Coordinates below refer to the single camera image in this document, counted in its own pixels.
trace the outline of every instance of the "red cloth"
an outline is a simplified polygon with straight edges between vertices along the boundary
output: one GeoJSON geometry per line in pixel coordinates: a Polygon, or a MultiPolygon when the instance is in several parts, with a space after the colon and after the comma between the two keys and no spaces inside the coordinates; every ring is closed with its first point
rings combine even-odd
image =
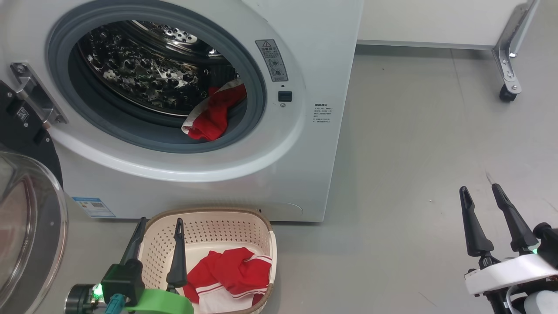
{"type": "Polygon", "coordinates": [[[240,79],[233,80],[209,98],[197,105],[182,124],[182,131],[195,140],[214,141],[220,138],[228,126],[227,112],[230,107],[246,98],[246,89],[240,79]]]}
{"type": "MultiPolygon", "coordinates": [[[[210,251],[188,274],[184,296],[200,303],[200,295],[224,287],[233,298],[265,294],[270,282],[271,258],[254,255],[246,248],[217,253],[210,251]]],[[[254,296],[253,304],[261,297],[254,296]]]]}

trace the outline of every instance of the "beige plastic basket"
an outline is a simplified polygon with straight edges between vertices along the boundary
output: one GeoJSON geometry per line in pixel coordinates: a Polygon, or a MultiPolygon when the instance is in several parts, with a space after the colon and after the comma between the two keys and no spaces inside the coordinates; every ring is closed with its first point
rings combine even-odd
{"type": "MultiPolygon", "coordinates": [[[[146,225],[138,259],[143,263],[142,279],[146,288],[166,289],[166,276],[175,247],[176,220],[184,222],[186,271],[190,272],[209,251],[245,247],[258,255],[271,257],[270,284],[254,306],[227,314],[258,314],[273,291],[277,271],[277,245],[270,222],[260,214],[242,208],[212,207],[168,211],[153,217],[146,225]]],[[[194,313],[198,312],[197,304],[194,313]]]]}

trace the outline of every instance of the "concrete floor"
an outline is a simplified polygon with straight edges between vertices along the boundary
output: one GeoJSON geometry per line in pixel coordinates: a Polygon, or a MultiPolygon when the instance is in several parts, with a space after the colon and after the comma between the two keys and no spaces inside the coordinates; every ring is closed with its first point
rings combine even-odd
{"type": "MultiPolygon", "coordinates": [[[[324,223],[275,224],[276,288],[264,314],[492,313],[469,296],[458,189],[467,185],[495,256],[515,256],[489,181],[527,223],[558,225],[558,2],[542,1],[514,67],[511,104],[488,52],[357,48],[324,223]]],[[[118,261],[135,223],[71,202],[68,249],[38,313],[118,261]]]]}

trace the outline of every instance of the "stainless steel drum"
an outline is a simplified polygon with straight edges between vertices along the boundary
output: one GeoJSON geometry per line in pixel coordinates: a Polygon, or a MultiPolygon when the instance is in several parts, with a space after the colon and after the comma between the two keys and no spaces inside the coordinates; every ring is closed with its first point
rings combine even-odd
{"type": "Polygon", "coordinates": [[[64,251],[64,192],[44,165],[6,151],[0,151],[0,191],[0,313],[33,313],[64,251]]]}
{"type": "Polygon", "coordinates": [[[148,110],[186,117],[236,75],[215,49],[185,30],[145,21],[122,21],[91,30],[79,52],[114,93],[148,110]]]}

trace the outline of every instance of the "robotic arm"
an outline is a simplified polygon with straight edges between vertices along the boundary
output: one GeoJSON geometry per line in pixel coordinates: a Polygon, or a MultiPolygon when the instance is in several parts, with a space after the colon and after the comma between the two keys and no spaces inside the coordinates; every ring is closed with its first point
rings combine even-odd
{"type": "Polygon", "coordinates": [[[475,204],[467,187],[459,189],[467,253],[480,257],[479,268],[465,275],[470,294],[484,295],[495,314],[556,314],[558,313],[558,229],[543,222],[533,232],[499,184],[492,184],[498,208],[504,213],[511,234],[510,246],[519,256],[500,261],[490,252],[494,245],[488,240],[474,213],[475,204]],[[541,245],[538,254],[528,247],[541,245]],[[516,298],[514,294],[526,293],[516,298]]]}
{"type": "Polygon", "coordinates": [[[167,288],[146,289],[142,281],[143,264],[138,253],[147,219],[141,218],[119,264],[113,264],[95,284],[76,284],[70,290],[64,314],[193,314],[187,298],[176,291],[186,285],[184,222],[176,221],[175,250],[167,274],[167,288]]]}

